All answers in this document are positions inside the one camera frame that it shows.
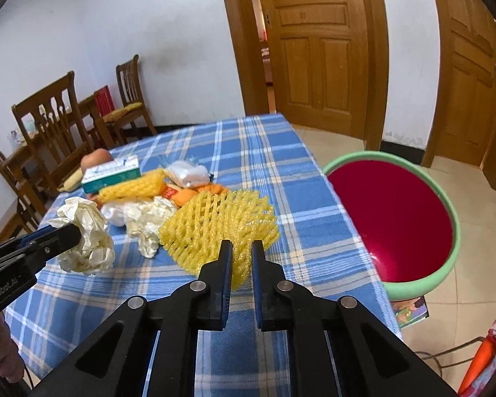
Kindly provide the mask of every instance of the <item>yellow foam fruit net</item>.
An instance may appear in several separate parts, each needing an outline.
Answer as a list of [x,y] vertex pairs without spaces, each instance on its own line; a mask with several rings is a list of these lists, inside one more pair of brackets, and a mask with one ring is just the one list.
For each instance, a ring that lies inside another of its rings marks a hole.
[[254,240],[265,249],[279,238],[274,207],[258,191],[212,194],[202,191],[189,200],[159,229],[160,244],[186,272],[218,258],[223,239],[233,243],[231,286],[236,289],[248,274]]
[[106,203],[126,197],[155,197],[164,191],[166,187],[164,179],[163,169],[152,170],[137,179],[126,180],[100,189],[98,200]]

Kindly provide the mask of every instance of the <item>seat cushion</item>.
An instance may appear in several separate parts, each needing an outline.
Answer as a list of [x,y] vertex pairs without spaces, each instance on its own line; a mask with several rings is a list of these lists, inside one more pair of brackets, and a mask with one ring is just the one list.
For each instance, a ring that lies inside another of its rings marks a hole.
[[104,115],[103,120],[106,123],[116,122],[116,121],[120,120],[121,118],[123,118],[127,113],[130,113],[133,110],[137,110],[142,106],[143,106],[143,104],[141,102],[131,103],[131,104],[123,107],[122,109],[116,109],[116,110],[113,110],[112,112],[110,112],[108,115]]

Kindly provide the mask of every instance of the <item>human hand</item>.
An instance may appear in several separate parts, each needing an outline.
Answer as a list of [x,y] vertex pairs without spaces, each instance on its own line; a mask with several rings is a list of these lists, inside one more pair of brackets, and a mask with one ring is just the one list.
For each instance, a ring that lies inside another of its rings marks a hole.
[[20,382],[24,377],[24,360],[19,354],[19,347],[11,338],[3,312],[0,312],[0,376],[12,384]]

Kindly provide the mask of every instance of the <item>crumpled paper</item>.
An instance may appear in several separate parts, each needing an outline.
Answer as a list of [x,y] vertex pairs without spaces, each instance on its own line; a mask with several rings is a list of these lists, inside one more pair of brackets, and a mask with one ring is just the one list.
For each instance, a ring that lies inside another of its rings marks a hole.
[[114,241],[107,233],[108,223],[95,202],[81,197],[66,199],[57,210],[57,218],[48,221],[53,228],[72,223],[81,230],[81,241],[58,255],[59,265],[66,272],[95,275],[114,264]]
[[141,255],[153,258],[158,251],[158,229],[178,210],[176,205],[163,197],[152,200],[134,198],[109,201],[101,208],[104,217],[114,225],[127,226],[127,235],[138,238]]

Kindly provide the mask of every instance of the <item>tissue box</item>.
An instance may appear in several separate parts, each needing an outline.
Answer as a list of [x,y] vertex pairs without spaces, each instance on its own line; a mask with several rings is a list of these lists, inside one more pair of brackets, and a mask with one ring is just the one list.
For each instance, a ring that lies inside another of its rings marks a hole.
[[86,169],[82,186],[86,194],[93,194],[106,186],[136,179],[140,176],[138,157],[129,155]]

